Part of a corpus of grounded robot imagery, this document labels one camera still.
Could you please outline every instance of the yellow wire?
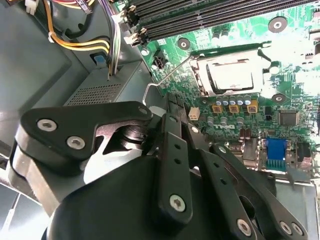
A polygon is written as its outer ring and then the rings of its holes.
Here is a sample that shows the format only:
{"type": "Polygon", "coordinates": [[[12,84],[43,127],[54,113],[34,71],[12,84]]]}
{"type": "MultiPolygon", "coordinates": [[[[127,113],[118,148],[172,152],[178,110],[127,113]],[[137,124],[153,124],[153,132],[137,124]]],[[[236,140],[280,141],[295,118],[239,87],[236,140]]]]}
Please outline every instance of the yellow wire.
{"type": "MultiPolygon", "coordinates": [[[[88,2],[88,5],[91,6],[93,3],[95,2],[95,0],[90,0],[88,2]]],[[[66,3],[60,3],[60,2],[57,2],[58,4],[62,5],[62,6],[65,6],[67,8],[71,8],[71,9],[82,9],[81,7],[79,7],[78,5],[73,5],[73,4],[66,4],[66,3]]]]}
{"type": "Polygon", "coordinates": [[[49,32],[51,32],[51,38],[54,39],[60,46],[66,48],[66,49],[74,50],[74,51],[92,51],[92,50],[99,50],[100,49],[100,50],[104,50],[107,54],[109,53],[110,46],[109,46],[109,43],[105,40],[98,39],[98,40],[87,41],[87,42],[71,43],[71,42],[63,41],[60,38],[58,38],[55,31],[54,31],[54,26],[53,26],[51,14],[50,14],[49,5],[46,0],[43,0],[43,4],[45,7],[46,17],[48,20],[49,32]],[[93,45],[93,44],[98,44],[98,43],[103,43],[106,45],[106,47],[104,47],[104,46],[82,47],[82,46],[88,46],[88,45],[93,45]]]}

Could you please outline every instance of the white connector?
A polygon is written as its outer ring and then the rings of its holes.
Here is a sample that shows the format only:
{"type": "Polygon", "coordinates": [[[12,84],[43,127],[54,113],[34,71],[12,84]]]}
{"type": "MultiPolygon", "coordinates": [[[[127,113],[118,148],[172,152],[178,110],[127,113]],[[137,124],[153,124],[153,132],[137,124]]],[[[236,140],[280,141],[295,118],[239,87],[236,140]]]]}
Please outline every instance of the white connector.
{"type": "Polygon", "coordinates": [[[198,107],[191,107],[189,112],[189,119],[192,121],[198,121],[200,116],[200,109],[198,107]]]}
{"type": "Polygon", "coordinates": [[[24,5],[25,5],[25,11],[28,14],[35,15],[35,12],[37,10],[39,4],[39,0],[25,0],[24,5]]]}

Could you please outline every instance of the capacitor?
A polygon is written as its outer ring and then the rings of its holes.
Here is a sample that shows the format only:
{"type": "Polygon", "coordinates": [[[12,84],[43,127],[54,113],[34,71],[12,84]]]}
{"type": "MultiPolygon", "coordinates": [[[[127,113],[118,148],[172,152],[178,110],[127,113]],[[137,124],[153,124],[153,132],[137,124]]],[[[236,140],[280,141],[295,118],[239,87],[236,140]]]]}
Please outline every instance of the capacitor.
{"type": "Polygon", "coordinates": [[[217,43],[219,41],[219,38],[220,38],[220,33],[219,32],[214,32],[212,34],[212,42],[213,43],[217,43]]]}
{"type": "Polygon", "coordinates": [[[215,105],[217,105],[217,106],[221,106],[222,105],[222,97],[218,96],[215,99],[215,105]]]}
{"type": "Polygon", "coordinates": [[[228,36],[229,36],[229,31],[228,30],[223,30],[222,33],[221,33],[221,40],[222,41],[227,40],[228,36]]]}
{"type": "Polygon", "coordinates": [[[228,122],[228,118],[226,118],[224,116],[220,119],[220,125],[223,127],[228,125],[227,122],[228,122]]]}
{"type": "Polygon", "coordinates": [[[250,105],[251,104],[251,96],[250,95],[245,95],[244,96],[244,104],[245,105],[250,105]]]}
{"type": "Polygon", "coordinates": [[[208,116],[206,119],[206,123],[209,125],[209,127],[214,126],[214,118],[212,116],[208,116]]]}
{"type": "Polygon", "coordinates": [[[236,118],[236,124],[238,125],[239,128],[241,128],[245,123],[245,120],[243,117],[238,116],[236,118]]]}
{"type": "Polygon", "coordinates": [[[224,96],[222,99],[222,104],[225,106],[229,105],[229,98],[227,96],[224,96]]]}
{"type": "Polygon", "coordinates": [[[236,105],[236,103],[237,103],[237,98],[235,96],[231,96],[229,99],[229,104],[236,105]]]}
{"type": "Polygon", "coordinates": [[[247,140],[251,139],[251,129],[250,128],[247,128],[245,130],[245,139],[247,139],[247,140]]]}
{"type": "Polygon", "coordinates": [[[244,97],[243,96],[237,96],[236,97],[236,104],[238,104],[239,106],[244,104],[244,97]]]}
{"type": "Polygon", "coordinates": [[[242,143],[245,139],[245,136],[246,136],[246,130],[244,128],[241,128],[240,132],[239,132],[239,142],[242,143]]]}

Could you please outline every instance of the screw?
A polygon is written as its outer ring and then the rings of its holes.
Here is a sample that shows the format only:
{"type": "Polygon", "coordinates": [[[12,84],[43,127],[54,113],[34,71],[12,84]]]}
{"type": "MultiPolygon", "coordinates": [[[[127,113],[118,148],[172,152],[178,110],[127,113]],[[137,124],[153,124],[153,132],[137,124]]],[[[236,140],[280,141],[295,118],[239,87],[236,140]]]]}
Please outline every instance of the screw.
{"type": "Polygon", "coordinates": [[[220,150],[221,152],[223,152],[224,154],[227,152],[222,146],[219,146],[219,150],[220,150]]]}
{"type": "Polygon", "coordinates": [[[57,129],[57,124],[50,119],[41,119],[36,123],[36,125],[39,129],[46,132],[52,132],[57,129]]]}
{"type": "Polygon", "coordinates": [[[196,133],[196,134],[199,133],[198,128],[196,128],[195,126],[192,126],[192,127],[191,127],[191,130],[192,130],[194,133],[196,133]]]}
{"type": "Polygon", "coordinates": [[[81,150],[86,146],[85,141],[79,136],[71,136],[66,140],[66,144],[75,150],[81,150]]]}
{"type": "Polygon", "coordinates": [[[301,236],[304,235],[304,232],[301,230],[301,228],[296,223],[293,222],[292,227],[299,235],[301,235],[301,236]]]}
{"type": "Polygon", "coordinates": [[[252,232],[251,232],[251,228],[249,226],[249,224],[243,220],[243,219],[238,219],[236,221],[236,224],[238,225],[238,228],[240,229],[240,231],[246,235],[247,237],[250,237],[252,232]]]}
{"type": "Polygon", "coordinates": [[[139,111],[143,114],[148,114],[147,110],[145,110],[144,108],[142,107],[139,107],[139,111]]]}
{"type": "Polygon", "coordinates": [[[170,196],[170,205],[179,213],[182,213],[184,210],[186,210],[185,201],[182,199],[182,197],[176,194],[170,196]]]}
{"type": "Polygon", "coordinates": [[[287,233],[288,235],[292,235],[292,231],[291,231],[290,227],[284,221],[280,222],[280,226],[281,226],[282,230],[285,231],[285,233],[287,233]]]}

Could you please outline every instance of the microchip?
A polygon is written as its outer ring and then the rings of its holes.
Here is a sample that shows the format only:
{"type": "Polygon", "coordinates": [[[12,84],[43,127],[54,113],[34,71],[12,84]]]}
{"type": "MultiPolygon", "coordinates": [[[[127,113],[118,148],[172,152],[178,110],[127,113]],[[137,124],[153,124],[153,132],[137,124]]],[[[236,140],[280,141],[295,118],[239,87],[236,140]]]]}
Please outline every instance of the microchip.
{"type": "Polygon", "coordinates": [[[269,130],[268,130],[268,135],[269,135],[269,136],[274,136],[274,135],[276,135],[276,130],[269,129],[269,130]]]}
{"type": "Polygon", "coordinates": [[[299,112],[296,110],[279,110],[278,123],[281,126],[296,126],[299,123],[299,112]]]}
{"type": "Polygon", "coordinates": [[[239,106],[238,105],[229,105],[229,110],[230,110],[230,113],[237,114],[237,113],[239,113],[239,106]]]}

